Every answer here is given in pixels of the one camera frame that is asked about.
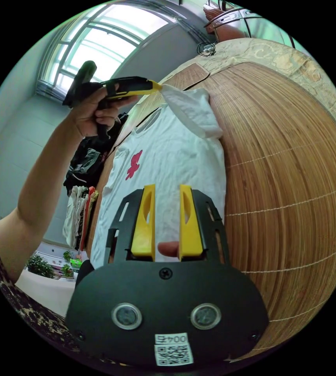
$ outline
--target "hand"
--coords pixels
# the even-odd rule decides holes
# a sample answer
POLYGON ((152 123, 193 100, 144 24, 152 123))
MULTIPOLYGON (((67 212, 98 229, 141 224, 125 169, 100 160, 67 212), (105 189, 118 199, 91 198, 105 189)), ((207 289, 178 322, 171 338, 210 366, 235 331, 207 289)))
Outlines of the hand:
POLYGON ((97 111, 99 102, 107 96, 106 87, 98 89, 87 99, 74 107, 67 119, 75 124, 82 137, 97 135, 96 122, 111 129, 118 117, 119 109, 137 100, 137 96, 125 97, 117 102, 109 102, 109 108, 97 111))

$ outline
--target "wall tile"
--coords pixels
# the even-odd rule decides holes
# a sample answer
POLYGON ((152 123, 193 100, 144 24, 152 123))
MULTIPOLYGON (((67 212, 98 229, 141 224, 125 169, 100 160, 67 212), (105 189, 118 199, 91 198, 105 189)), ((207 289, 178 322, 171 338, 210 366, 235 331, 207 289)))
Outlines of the wall tile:
POLYGON ((50 222, 49 228, 44 235, 44 238, 56 243, 66 244, 66 239, 62 235, 63 224, 63 219, 53 217, 52 221, 50 222))

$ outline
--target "black handle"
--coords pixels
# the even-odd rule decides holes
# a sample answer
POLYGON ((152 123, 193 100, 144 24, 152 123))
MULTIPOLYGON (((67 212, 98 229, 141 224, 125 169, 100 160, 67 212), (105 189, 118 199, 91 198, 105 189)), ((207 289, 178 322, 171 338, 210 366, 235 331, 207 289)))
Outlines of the black handle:
MULTIPOLYGON (((102 99, 99 102, 97 109, 98 110, 105 110, 106 108, 109 108, 109 102, 108 102, 108 100, 106 98, 104 98, 104 99, 102 99)), ((107 130, 106 125, 99 124, 98 122, 96 122, 96 125, 97 125, 97 135, 98 135, 98 138, 101 141, 109 140, 110 136, 108 134, 108 130, 107 130)))

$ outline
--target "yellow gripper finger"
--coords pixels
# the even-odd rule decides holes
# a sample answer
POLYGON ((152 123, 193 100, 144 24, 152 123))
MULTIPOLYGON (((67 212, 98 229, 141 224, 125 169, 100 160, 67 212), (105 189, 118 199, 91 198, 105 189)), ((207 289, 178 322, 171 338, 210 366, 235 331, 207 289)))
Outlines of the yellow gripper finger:
POLYGON ((155 261, 155 184, 144 187, 131 253, 137 258, 152 258, 155 261))
POLYGON ((179 259, 199 257, 203 252, 191 187, 180 185, 180 250, 179 259))

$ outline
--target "potted plant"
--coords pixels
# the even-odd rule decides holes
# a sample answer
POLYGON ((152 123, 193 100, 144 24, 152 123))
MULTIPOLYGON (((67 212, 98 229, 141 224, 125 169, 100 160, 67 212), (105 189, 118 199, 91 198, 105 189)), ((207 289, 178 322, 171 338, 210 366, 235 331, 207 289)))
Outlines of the potted plant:
POLYGON ((33 255, 27 261, 28 271, 46 278, 54 278, 54 269, 40 255, 33 255))
POLYGON ((67 278, 73 278, 74 276, 74 271, 70 268, 70 265, 67 264, 62 266, 61 272, 63 276, 67 278))
POLYGON ((71 260, 71 252, 70 251, 65 251, 63 254, 63 258, 65 259, 66 262, 70 262, 71 260))

